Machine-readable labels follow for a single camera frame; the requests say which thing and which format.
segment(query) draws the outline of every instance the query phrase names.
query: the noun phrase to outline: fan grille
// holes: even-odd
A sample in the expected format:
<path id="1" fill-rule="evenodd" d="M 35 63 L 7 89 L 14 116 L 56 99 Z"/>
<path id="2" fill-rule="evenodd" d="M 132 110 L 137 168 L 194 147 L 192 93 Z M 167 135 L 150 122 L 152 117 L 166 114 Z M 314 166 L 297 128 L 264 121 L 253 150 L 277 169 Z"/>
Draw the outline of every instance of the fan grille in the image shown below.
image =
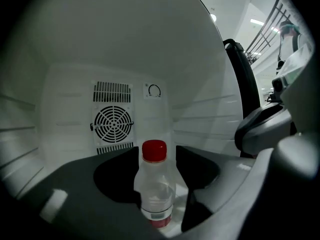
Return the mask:
<path id="1" fill-rule="evenodd" d="M 131 89 L 128 84 L 97 82 L 93 91 L 94 102 L 131 103 Z"/>
<path id="2" fill-rule="evenodd" d="M 104 146 L 104 147 L 98 147 L 96 149 L 96 153 L 98 155 L 116 151 L 116 150 L 123 150 L 127 148 L 132 148 L 134 146 L 133 142 L 128 142 L 128 143 L 123 143 L 123 144 L 116 144 L 116 145 L 111 145 L 111 146 Z"/>
<path id="3" fill-rule="evenodd" d="M 108 143 L 123 141 L 129 135 L 132 125 L 128 112 L 119 106 L 105 107 L 94 120 L 96 134 Z"/>

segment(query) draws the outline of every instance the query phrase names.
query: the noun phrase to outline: staircase railing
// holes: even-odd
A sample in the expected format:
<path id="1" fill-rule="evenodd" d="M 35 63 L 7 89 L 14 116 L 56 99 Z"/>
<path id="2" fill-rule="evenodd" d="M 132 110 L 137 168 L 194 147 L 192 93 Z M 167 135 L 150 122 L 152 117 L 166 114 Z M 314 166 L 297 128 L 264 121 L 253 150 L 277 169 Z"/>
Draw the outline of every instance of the staircase railing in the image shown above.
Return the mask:
<path id="1" fill-rule="evenodd" d="M 279 25 L 281 22 L 289 20 L 290 16 L 289 12 L 284 9 L 284 5 L 280 0 L 275 0 L 272 10 L 263 26 L 245 50 L 245 55 L 250 64 L 254 63 L 277 40 L 279 40 Z"/>

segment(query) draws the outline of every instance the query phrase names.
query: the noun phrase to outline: bottle label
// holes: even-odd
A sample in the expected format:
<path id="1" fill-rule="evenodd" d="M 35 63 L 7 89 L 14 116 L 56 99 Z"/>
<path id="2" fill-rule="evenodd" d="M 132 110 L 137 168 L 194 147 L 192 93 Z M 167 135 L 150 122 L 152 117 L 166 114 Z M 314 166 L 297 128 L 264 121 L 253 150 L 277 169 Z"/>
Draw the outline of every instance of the bottle label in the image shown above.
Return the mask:
<path id="1" fill-rule="evenodd" d="M 156 228 L 163 228 L 171 221 L 171 214 L 174 205 L 171 205 L 168 209 L 161 212 L 150 212 L 141 208 L 143 215 L 151 222 Z"/>

